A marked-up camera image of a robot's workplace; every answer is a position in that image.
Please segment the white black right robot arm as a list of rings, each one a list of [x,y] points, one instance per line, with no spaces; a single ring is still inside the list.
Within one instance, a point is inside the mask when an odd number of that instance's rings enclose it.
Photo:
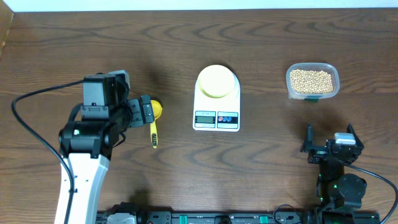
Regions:
[[[354,223],[367,182],[355,174],[346,174],[345,166],[358,159],[363,149],[352,125],[345,133],[335,133],[335,138],[324,146],[317,146],[313,143],[313,127],[308,124],[300,151],[308,154],[308,163],[319,165],[316,193],[321,204],[308,211],[305,223]]]

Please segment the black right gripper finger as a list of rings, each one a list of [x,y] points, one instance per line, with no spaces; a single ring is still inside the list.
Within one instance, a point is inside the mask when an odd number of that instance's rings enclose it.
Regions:
[[[300,152],[309,152],[313,148],[313,127],[311,123],[308,123],[306,128],[306,134],[300,148]]]
[[[348,127],[346,128],[346,132],[353,135],[356,147],[364,149],[364,144],[362,143],[362,141],[359,139],[359,137],[355,133],[352,124],[348,125]]]

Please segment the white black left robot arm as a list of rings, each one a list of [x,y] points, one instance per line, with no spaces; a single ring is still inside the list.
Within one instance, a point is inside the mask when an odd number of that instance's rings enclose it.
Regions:
[[[66,165],[58,199],[56,223],[94,223],[101,187],[113,148],[125,131],[155,120],[149,95],[130,99],[124,70],[83,79],[83,102],[76,105],[58,140]]]

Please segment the yellow measuring scoop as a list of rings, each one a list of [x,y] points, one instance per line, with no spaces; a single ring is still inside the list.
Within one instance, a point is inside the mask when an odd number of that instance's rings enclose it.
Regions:
[[[155,121],[150,124],[150,138],[151,138],[152,147],[157,148],[159,140],[158,140],[156,120],[160,118],[160,116],[162,114],[163,107],[156,100],[152,100],[151,105],[152,105],[152,109],[154,112]]]

